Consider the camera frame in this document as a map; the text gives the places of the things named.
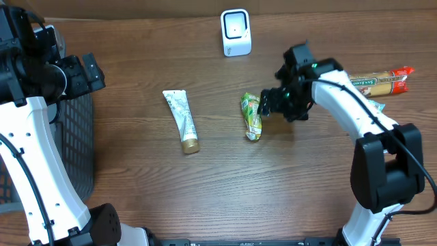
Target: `tube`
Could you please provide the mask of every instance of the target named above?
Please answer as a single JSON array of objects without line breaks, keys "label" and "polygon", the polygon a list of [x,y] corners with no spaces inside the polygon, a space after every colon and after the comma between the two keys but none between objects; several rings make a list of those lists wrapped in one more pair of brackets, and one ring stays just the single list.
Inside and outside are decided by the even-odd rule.
[{"label": "tube", "polygon": [[163,91],[163,94],[178,125],[184,153],[192,154],[199,151],[196,128],[194,127],[186,92],[184,90],[169,90]]}]

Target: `pasta package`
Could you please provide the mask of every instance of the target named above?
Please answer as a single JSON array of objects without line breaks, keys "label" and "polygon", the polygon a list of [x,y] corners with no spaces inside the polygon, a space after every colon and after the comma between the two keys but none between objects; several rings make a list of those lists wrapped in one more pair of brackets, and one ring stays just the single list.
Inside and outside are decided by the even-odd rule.
[{"label": "pasta package", "polygon": [[386,72],[353,74],[349,79],[364,96],[381,96],[407,92],[406,79],[412,72],[414,68],[404,66]]}]

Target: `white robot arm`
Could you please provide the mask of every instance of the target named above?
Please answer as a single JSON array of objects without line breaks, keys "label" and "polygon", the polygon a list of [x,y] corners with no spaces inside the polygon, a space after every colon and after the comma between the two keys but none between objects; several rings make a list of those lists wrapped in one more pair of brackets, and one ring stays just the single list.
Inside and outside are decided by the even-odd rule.
[{"label": "white robot arm", "polygon": [[[377,111],[334,59],[316,62],[306,44],[290,48],[284,61],[275,75],[281,87],[263,90],[259,112],[292,122],[308,120],[314,103],[329,110],[355,145],[350,182],[358,201],[334,245],[379,244],[391,215],[424,189],[420,132]],[[397,155],[389,165],[385,152]]]},{"label": "white robot arm", "polygon": [[[326,72],[322,74],[319,79],[346,86],[360,98],[387,129],[393,130],[393,126],[397,125],[396,121],[388,118],[368,103],[368,100],[354,88],[345,71],[333,70]],[[333,87],[315,81],[312,85],[312,97],[317,105],[329,110],[342,129],[349,133],[353,144],[355,144],[357,139],[364,137],[366,133],[377,135],[383,132],[379,126],[374,124],[373,120],[357,101],[340,87]],[[394,204],[384,208],[379,213],[372,213],[369,209],[363,208],[357,202],[349,222],[346,223],[342,230],[346,243],[350,246],[371,245],[373,236],[385,218],[385,214],[400,210],[402,206],[401,204]],[[376,244],[379,244],[380,241],[381,238],[379,236],[376,239]]]},{"label": "white robot arm", "polygon": [[32,16],[0,6],[0,155],[23,203],[31,243],[147,246],[143,228],[121,224],[110,204],[89,210],[74,190],[49,129],[47,104],[104,88],[104,75],[92,54],[83,56],[84,66],[61,55],[65,47],[53,26],[40,23],[34,33]]}]

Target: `black basket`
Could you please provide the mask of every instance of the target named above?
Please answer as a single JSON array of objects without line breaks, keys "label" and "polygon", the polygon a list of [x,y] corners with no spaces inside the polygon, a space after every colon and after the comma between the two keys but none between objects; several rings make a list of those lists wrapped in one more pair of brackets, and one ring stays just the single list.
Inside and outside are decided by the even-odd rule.
[{"label": "black basket", "polygon": [[[56,105],[48,108],[48,118],[53,119]],[[91,95],[61,101],[61,114],[50,125],[67,175],[74,190],[84,201],[94,189],[94,108]],[[0,159],[0,213],[23,210],[20,198]]]}]

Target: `wood grain surface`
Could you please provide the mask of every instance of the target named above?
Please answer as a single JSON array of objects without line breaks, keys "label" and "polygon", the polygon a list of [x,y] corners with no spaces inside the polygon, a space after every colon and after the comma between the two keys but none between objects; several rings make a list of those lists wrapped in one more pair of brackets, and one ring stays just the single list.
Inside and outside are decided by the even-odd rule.
[{"label": "wood grain surface", "polygon": [[[425,166],[437,177],[437,10],[254,16],[252,53],[224,58],[217,17],[57,23],[69,54],[93,52],[107,88],[93,94],[96,186],[89,207],[112,203],[131,226],[161,238],[292,239],[334,236],[355,205],[354,146],[315,106],[307,122],[263,121],[244,135],[240,97],[276,87],[282,53],[310,41],[318,59],[348,72],[413,66],[410,91],[375,98],[423,135]],[[184,89],[201,150],[184,155],[163,90]],[[429,186],[407,205],[432,203]],[[399,216],[385,236],[437,245],[437,214]],[[26,245],[22,213],[0,216],[0,244]]]}]

